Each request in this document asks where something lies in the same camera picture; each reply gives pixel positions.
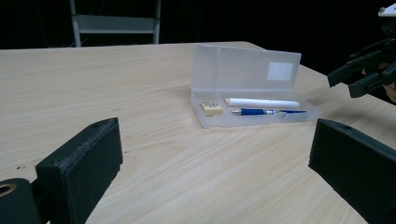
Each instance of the black background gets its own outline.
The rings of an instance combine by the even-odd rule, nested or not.
[[[75,1],[79,14],[154,16],[152,0]],[[384,38],[377,13],[393,3],[163,0],[160,43],[247,41],[301,52],[301,64],[327,75]],[[74,47],[68,0],[0,0],[0,8],[0,49]],[[81,41],[84,47],[149,44],[152,35],[83,35]]]

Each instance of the wooden table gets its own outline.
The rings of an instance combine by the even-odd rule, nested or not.
[[[365,223],[307,166],[315,121],[202,128],[193,47],[0,50],[0,179],[33,181],[52,151],[117,117],[124,163],[88,223]],[[351,99],[303,65],[295,90],[321,118],[396,148],[394,105]]]

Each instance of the eraser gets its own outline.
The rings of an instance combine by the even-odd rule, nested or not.
[[[222,105],[217,101],[201,101],[199,105],[206,116],[221,115],[224,111]]]

